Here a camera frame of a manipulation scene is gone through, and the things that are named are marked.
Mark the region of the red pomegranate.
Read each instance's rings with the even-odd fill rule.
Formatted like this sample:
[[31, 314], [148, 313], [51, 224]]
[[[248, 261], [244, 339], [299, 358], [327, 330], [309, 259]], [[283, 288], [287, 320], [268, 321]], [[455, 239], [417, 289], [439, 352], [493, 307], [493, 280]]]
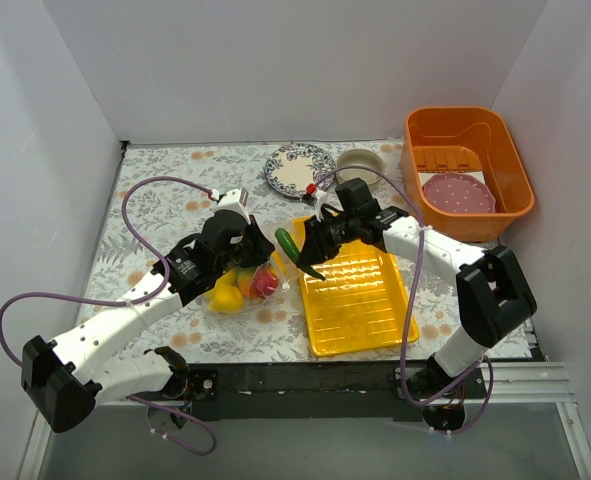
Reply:
[[253, 290], [258, 298], [271, 297], [279, 287], [278, 277], [267, 268], [259, 268], [253, 278]]

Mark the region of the clear zip top bag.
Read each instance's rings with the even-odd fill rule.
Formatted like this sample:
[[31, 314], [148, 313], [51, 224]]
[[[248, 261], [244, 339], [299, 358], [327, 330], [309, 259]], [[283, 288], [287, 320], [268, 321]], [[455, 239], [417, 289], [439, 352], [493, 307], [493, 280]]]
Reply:
[[263, 232], [275, 247], [269, 260], [260, 266], [230, 266], [215, 286], [202, 295], [209, 313], [236, 315], [282, 298], [294, 286], [299, 272], [276, 239], [278, 229], [295, 238], [292, 221], [266, 224]]

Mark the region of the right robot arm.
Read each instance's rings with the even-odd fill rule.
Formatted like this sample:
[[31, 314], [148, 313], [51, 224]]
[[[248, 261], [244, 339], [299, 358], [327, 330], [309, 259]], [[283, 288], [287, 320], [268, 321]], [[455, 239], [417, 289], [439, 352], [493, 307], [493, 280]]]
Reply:
[[484, 249], [454, 240], [398, 207], [383, 208], [361, 179], [336, 189], [341, 206], [326, 201], [326, 193], [309, 185], [303, 199], [315, 208], [304, 222], [304, 243], [295, 265], [317, 279], [316, 266], [335, 258], [341, 246], [359, 241], [400, 258], [414, 260], [451, 280], [458, 296], [460, 325], [412, 377], [403, 376], [404, 392], [428, 393], [431, 399], [450, 397], [488, 350], [528, 320], [537, 310], [534, 295], [515, 254], [497, 246]]

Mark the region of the yellow pear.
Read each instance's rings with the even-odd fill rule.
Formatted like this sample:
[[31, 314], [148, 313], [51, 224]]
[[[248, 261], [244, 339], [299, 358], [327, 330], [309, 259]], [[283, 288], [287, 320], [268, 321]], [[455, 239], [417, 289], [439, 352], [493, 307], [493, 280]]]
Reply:
[[233, 285], [220, 285], [206, 294], [208, 308], [218, 313], [235, 313], [244, 306], [244, 296]]

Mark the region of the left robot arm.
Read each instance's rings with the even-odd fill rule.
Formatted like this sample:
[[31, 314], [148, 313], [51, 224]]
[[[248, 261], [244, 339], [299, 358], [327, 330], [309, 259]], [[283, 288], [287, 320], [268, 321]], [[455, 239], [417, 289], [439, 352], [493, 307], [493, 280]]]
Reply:
[[109, 308], [47, 341], [41, 336], [22, 349], [21, 386], [56, 433], [84, 421], [96, 405], [134, 393], [180, 398], [189, 368], [169, 347], [136, 360], [111, 364], [111, 357], [157, 321], [212, 290], [234, 267], [259, 267], [273, 244], [254, 217], [220, 210], [200, 233], [180, 240], [139, 283]]

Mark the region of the green red mango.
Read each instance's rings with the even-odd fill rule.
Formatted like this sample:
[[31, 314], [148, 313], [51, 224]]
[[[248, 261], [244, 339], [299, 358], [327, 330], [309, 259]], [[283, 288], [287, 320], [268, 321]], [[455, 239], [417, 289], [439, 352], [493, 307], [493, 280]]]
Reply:
[[256, 294], [253, 290], [254, 268], [239, 268], [236, 274], [237, 287], [245, 299], [254, 299]]

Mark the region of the green chili pepper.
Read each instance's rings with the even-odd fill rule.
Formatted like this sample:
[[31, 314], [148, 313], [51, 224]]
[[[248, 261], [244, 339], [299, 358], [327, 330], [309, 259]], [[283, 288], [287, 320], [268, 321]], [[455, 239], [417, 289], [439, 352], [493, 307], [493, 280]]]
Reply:
[[284, 228], [277, 228], [275, 231], [275, 238], [277, 243], [286, 254], [286, 256], [291, 260], [291, 262], [303, 273], [316, 278], [318, 280], [324, 281], [326, 277], [321, 273], [317, 272], [314, 268], [310, 265], [304, 265], [301, 259], [301, 252], [293, 240], [291, 234]]

